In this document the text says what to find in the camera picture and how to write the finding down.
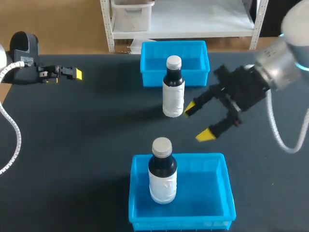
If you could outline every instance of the blue plastic bin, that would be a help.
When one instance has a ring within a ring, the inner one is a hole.
[[[135,155],[132,161],[129,221],[135,231],[229,229],[236,213],[222,154],[173,154],[177,194],[166,205],[150,196],[151,156]]]
[[[144,87],[162,86],[166,60],[177,55],[182,59],[186,86],[206,86],[210,71],[205,41],[144,42],[141,46],[140,72]]]

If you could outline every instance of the black mat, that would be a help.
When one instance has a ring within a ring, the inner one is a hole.
[[[211,70],[253,61],[253,53],[210,54]],[[162,115],[162,89],[143,88],[139,56],[43,56],[79,67],[84,81],[13,86],[4,108],[22,132],[17,161],[0,176],[2,232],[132,231],[128,222],[131,158],[166,136],[175,153],[225,155],[237,218],[235,232],[309,231],[309,138],[296,155],[282,152],[265,101],[244,124],[215,142],[195,136],[225,117],[216,100],[185,119]],[[212,74],[209,84],[215,83]],[[188,88],[185,105],[205,88]],[[294,145],[309,103],[303,82],[273,94],[282,138]],[[14,152],[14,130],[0,117],[0,164]]]

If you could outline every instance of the bottle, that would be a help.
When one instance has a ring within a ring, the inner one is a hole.
[[[166,62],[167,73],[163,78],[163,113],[178,117],[183,113],[184,79],[181,72],[182,59],[170,56]]]
[[[152,151],[148,164],[150,195],[156,203],[168,204],[177,190],[177,162],[172,156],[172,143],[168,138],[157,138]]]

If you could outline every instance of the coiled cable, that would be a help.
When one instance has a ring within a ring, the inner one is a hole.
[[[1,72],[0,72],[0,83],[2,82],[2,80],[4,79],[4,76],[12,69],[16,69],[16,68],[23,68],[27,66],[27,64],[25,64],[25,62],[23,61],[19,61],[19,62],[15,62],[12,63],[10,65],[8,65],[6,68],[4,68]],[[14,127],[14,130],[16,132],[16,137],[17,137],[17,145],[16,145],[16,149],[15,152],[12,156],[12,158],[10,159],[10,161],[0,170],[0,174],[3,174],[5,171],[7,171],[12,164],[14,163],[14,161],[16,160],[19,151],[20,151],[20,147],[21,147],[21,133],[19,130],[18,125],[15,123],[15,121],[8,115],[8,113],[5,111],[5,109],[3,108],[1,102],[0,102],[0,112],[1,114],[6,118],[6,120],[9,121],[9,123]]]
[[[307,134],[308,125],[309,125],[309,109],[307,110],[305,114],[304,122],[303,122],[303,125],[301,126],[301,130],[300,130],[300,134],[299,134],[299,138],[296,143],[296,146],[294,148],[289,148],[282,141],[278,128],[277,128],[277,124],[276,124],[275,117],[274,117],[274,112],[272,109],[271,90],[268,90],[266,92],[266,96],[267,96],[266,98],[267,115],[268,115],[270,127],[271,127],[271,130],[274,134],[274,137],[277,143],[279,144],[279,147],[287,153],[290,153],[290,154],[296,153],[302,147],[306,134]]]

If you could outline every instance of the wooden floor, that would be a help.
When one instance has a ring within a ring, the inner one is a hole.
[[[108,54],[99,0],[0,0],[0,44],[9,49],[20,30],[35,34],[41,54]],[[208,51],[247,51],[250,37],[205,39]],[[261,38],[258,49],[274,38]],[[130,41],[116,41],[116,52],[128,52]],[[10,85],[0,85],[3,102]]]

